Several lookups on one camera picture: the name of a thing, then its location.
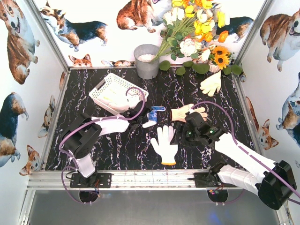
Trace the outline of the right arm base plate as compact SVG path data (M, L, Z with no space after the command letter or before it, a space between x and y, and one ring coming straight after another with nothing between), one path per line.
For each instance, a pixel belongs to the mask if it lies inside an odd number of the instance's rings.
M225 188L235 188L235 185L223 183L217 176L217 173L220 172L221 168L223 168L225 165L227 164L224 162L219 162L211 167L207 172L195 172L194 176L192 178L188 178L187 180L194 181L196 188L217 188L221 185L224 185Z

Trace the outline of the blue dotted knit glove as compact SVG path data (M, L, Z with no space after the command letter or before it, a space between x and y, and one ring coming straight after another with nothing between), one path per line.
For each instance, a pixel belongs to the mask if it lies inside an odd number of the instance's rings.
M143 128L149 128L156 125L158 117L157 112L164 112L166 108L164 106L152 106L152 111L147 114L148 122L142 124Z

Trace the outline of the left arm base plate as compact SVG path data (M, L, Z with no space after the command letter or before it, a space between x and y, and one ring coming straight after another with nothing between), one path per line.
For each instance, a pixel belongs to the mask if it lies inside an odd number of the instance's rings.
M90 177L85 178L79 172L72 174L71 188L110 188L112 182L111 173L94 172Z

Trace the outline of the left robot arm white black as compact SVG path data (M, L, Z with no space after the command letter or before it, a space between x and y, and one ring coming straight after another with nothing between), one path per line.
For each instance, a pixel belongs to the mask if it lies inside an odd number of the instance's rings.
M136 130L148 121L147 114L151 111L146 106L137 106L110 117L91 117L82 113L63 132L59 149L74 160L75 170L83 179L93 179L97 172L90 152L98 138L111 133Z

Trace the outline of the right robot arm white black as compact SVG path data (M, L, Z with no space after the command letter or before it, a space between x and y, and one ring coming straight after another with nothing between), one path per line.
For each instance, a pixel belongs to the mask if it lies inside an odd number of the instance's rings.
M197 112L188 114L185 122L176 125L171 144L186 147L202 144L228 156L242 169L219 162L210 169L210 174L218 182L252 192L273 210L280 209L296 192L293 171L286 161L276 162L258 154L237 141L223 127L209 125Z

